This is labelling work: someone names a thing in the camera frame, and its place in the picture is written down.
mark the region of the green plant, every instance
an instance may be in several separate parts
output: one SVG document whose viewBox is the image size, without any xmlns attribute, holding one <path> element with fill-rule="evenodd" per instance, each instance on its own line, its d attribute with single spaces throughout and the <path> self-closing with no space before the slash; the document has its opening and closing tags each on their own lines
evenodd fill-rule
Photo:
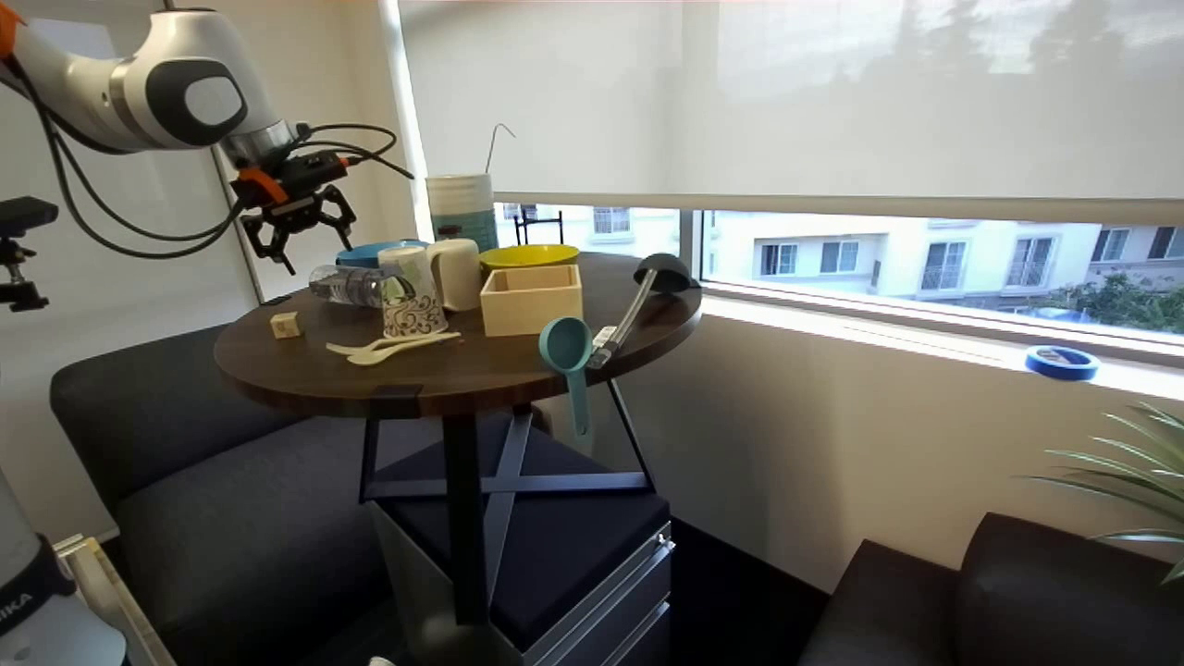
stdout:
<svg viewBox="0 0 1184 666">
<path fill-rule="evenodd" d="M 1150 402 L 1129 406 L 1133 416 L 1106 416 L 1133 436 L 1090 436 L 1085 453 L 1049 453 L 1074 468 L 1049 481 L 1102 491 L 1166 520 L 1153 533 L 1121 533 L 1129 545 L 1184 548 L 1184 416 Z M 1166 580 L 1184 580 L 1184 554 Z"/>
<path fill-rule="evenodd" d="M 1102 285 L 1089 280 L 1070 289 L 1070 307 L 1102 325 L 1166 328 L 1184 332 L 1184 289 L 1153 289 L 1129 275 L 1106 275 Z"/>
</svg>

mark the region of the wall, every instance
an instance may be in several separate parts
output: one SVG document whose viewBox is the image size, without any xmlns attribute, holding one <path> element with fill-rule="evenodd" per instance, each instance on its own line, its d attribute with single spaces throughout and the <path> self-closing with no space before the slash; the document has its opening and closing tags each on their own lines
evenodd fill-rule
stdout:
<svg viewBox="0 0 1184 666">
<path fill-rule="evenodd" d="M 859 542 L 955 566 L 985 511 L 1106 537 L 1137 516 L 1034 475 L 1133 395 L 1022 370 L 701 317 L 626 395 L 673 516 L 832 590 Z M 605 395 L 595 453 L 626 463 Z"/>
</svg>

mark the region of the blue object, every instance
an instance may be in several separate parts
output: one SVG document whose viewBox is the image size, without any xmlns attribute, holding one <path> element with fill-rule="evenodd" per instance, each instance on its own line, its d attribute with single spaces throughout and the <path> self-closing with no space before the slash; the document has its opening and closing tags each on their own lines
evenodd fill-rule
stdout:
<svg viewBox="0 0 1184 666">
<path fill-rule="evenodd" d="M 578 432 L 588 432 L 588 395 L 585 395 L 585 368 L 590 357 L 590 332 L 582 317 L 553 317 L 541 332 L 545 362 L 567 376 L 569 416 Z"/>
<path fill-rule="evenodd" d="M 1029 370 L 1053 380 L 1089 380 L 1097 375 L 1097 362 L 1080 348 L 1047 344 L 1029 353 Z"/>
<path fill-rule="evenodd" d="M 404 236 L 404 240 L 355 246 L 346 253 L 335 253 L 335 268 L 376 268 L 376 254 L 389 249 L 424 249 L 424 240 Z"/>
</svg>

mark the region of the dark gray armchair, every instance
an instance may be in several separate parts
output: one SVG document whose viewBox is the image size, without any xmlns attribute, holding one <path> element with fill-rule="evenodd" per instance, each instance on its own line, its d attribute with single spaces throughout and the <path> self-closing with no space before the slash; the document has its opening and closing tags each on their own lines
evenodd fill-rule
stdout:
<svg viewBox="0 0 1184 666">
<path fill-rule="evenodd" d="M 109 560 L 181 666 L 389 651 L 392 591 L 358 506 L 362 421 L 244 400 L 219 328 L 82 358 L 51 411 L 119 521 Z M 436 421 L 384 425 L 389 458 Z"/>
<path fill-rule="evenodd" d="M 1166 563 L 989 516 L 963 570 L 864 542 L 802 666 L 1180 666 Z"/>
</svg>

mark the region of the white cup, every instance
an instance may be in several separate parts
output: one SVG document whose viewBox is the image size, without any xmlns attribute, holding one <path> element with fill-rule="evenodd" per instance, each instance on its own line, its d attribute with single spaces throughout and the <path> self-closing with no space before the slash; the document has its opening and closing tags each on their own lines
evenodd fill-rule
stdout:
<svg viewBox="0 0 1184 666">
<path fill-rule="evenodd" d="M 479 307 L 479 261 L 468 236 L 443 236 L 431 246 L 431 275 L 443 312 Z"/>
</svg>

